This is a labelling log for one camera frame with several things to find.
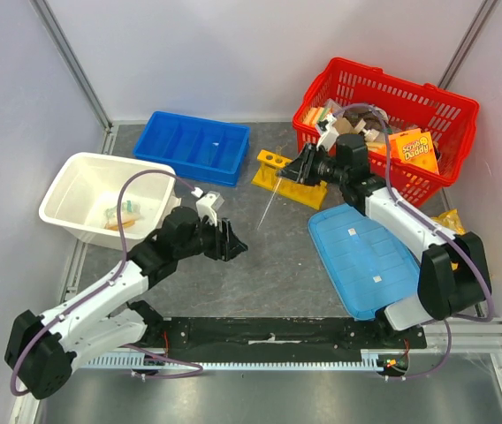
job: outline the yellow block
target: yellow block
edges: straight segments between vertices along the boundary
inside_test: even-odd
[[[278,180],[277,170],[285,167],[291,160],[287,157],[275,155],[267,150],[261,150],[261,153],[257,156],[257,160],[261,165],[253,177],[253,184],[272,191]],[[277,193],[319,210],[328,193],[328,189],[325,181],[322,181],[320,185],[310,187],[281,178]]]

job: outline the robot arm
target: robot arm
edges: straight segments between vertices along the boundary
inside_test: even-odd
[[[370,172],[369,151],[363,137],[359,134],[336,137],[331,124],[331,119],[319,123],[324,132],[317,145],[305,145],[279,176],[306,186],[321,181],[336,184],[347,204],[382,224],[420,259],[417,293],[377,314],[385,329],[402,331],[423,322],[443,320],[483,301],[483,289],[475,275],[437,232],[441,231],[466,253],[480,270],[490,291],[489,271],[479,237],[472,232],[463,236],[455,234],[406,202],[401,207],[391,196],[384,179]],[[336,155],[332,157],[328,152],[334,145]],[[400,194],[392,190],[396,198],[401,199]],[[415,219],[411,211],[422,220]]]
[[[52,395],[91,359],[121,345],[135,343],[148,326],[158,326],[163,317],[143,301],[128,305],[116,316],[108,315],[176,271],[179,260],[204,254],[213,260],[230,261],[247,251],[247,246],[233,233],[229,220],[217,218],[222,203],[219,193],[209,192],[196,202],[198,212],[187,207],[173,209],[160,229],[152,231],[131,249],[121,275],[70,313],[63,314],[68,307],[92,296],[106,284],[118,265],[62,305],[41,315],[27,310],[15,319],[5,354],[11,368],[40,330],[53,319],[62,318],[37,342],[18,374],[36,398]]]

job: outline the white bin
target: white bin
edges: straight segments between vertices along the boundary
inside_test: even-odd
[[[167,165],[123,157],[78,153],[70,157],[50,185],[39,216],[45,223],[66,228],[85,243],[121,249],[119,233],[105,230],[104,211],[118,205],[123,184],[141,170],[167,170]],[[162,224],[163,218],[180,204],[174,193],[175,179],[147,174],[135,179],[125,191],[124,201],[141,205],[142,218],[125,229],[127,247],[140,243]]]

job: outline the blue tray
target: blue tray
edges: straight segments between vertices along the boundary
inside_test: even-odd
[[[319,212],[310,235],[347,312],[372,320],[381,307],[416,293],[420,270],[412,254],[380,223],[349,205]]]
[[[244,125],[155,112],[133,154],[170,165],[181,177],[235,186],[248,149]]]

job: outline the red basket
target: red basket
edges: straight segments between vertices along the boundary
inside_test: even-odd
[[[448,93],[431,84],[419,86],[383,73],[380,68],[333,58],[316,77],[304,101],[294,114],[298,150],[318,140],[317,130],[302,119],[312,107],[323,106],[328,99],[346,105],[355,102],[375,104],[386,111],[391,125],[405,129],[418,125],[430,131],[441,153],[439,174],[392,159],[391,183],[415,206],[422,205],[440,188],[453,184],[460,174],[475,138],[479,104],[467,97]],[[386,158],[369,152],[371,170],[384,177]]]

